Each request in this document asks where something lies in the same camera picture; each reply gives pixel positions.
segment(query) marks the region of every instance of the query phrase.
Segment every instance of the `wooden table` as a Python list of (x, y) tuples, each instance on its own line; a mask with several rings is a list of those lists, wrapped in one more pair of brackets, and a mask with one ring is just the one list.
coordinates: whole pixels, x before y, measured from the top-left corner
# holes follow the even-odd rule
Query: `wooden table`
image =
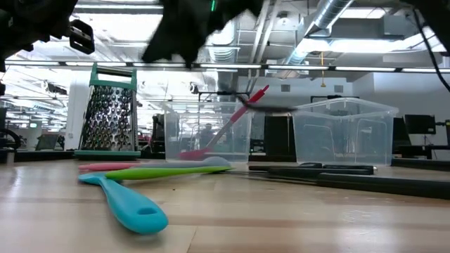
[[(130, 233), (98, 186), (77, 182), (73, 160), (0, 167), (4, 253), (331, 253), (450, 250), (450, 202), (237, 175), (182, 176), (127, 185), (156, 201), (170, 225)], [(380, 174), (450, 179), (437, 171)]]

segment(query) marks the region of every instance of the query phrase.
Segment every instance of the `person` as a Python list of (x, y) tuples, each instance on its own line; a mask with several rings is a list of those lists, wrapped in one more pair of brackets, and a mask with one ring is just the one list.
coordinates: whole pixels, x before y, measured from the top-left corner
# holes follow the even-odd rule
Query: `person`
[(200, 132), (200, 148), (205, 148), (213, 137), (214, 132), (212, 131), (212, 125), (207, 123), (205, 128)]

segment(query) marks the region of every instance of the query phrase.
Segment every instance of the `box grater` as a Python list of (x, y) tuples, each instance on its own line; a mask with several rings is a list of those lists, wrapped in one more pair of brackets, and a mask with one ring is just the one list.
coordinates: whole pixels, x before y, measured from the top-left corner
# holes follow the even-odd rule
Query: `box grater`
[[(131, 78), (130, 82), (100, 80), (106, 74)], [(84, 113), (82, 135), (75, 155), (140, 157), (137, 141), (136, 70), (98, 67), (94, 63), (89, 102)]]

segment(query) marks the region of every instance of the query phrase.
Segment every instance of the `spatula hole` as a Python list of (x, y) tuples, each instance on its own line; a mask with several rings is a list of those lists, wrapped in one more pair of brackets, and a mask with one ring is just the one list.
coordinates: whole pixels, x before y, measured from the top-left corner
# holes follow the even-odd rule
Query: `spatula hole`
[(140, 210), (138, 210), (138, 214), (139, 215), (156, 214), (156, 211), (153, 208), (146, 207), (146, 208), (141, 208)]

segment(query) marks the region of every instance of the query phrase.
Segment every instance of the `pink spatula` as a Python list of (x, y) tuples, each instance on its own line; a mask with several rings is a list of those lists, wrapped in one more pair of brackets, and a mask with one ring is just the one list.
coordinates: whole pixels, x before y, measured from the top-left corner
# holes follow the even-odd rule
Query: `pink spatula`
[(80, 170), (86, 171), (110, 171), (118, 169), (129, 169), (136, 165), (139, 165), (139, 162), (102, 162), (96, 164), (80, 165), (78, 166), (78, 168)]
[[(259, 99), (261, 99), (265, 95), (265, 91), (269, 88), (269, 85), (266, 85), (263, 89), (260, 89), (257, 93), (255, 93), (249, 100), (249, 103), (255, 103)], [(247, 112), (246, 107), (242, 107), (237, 110), (232, 116), (231, 119), (219, 130), (219, 132), (215, 135), (215, 137), (206, 145), (205, 148), (199, 150), (186, 151), (179, 154), (180, 159), (182, 160), (198, 160), (201, 159), (205, 153), (212, 150), (214, 145), (216, 145), (217, 141), (230, 129), (231, 126), (235, 122)]]

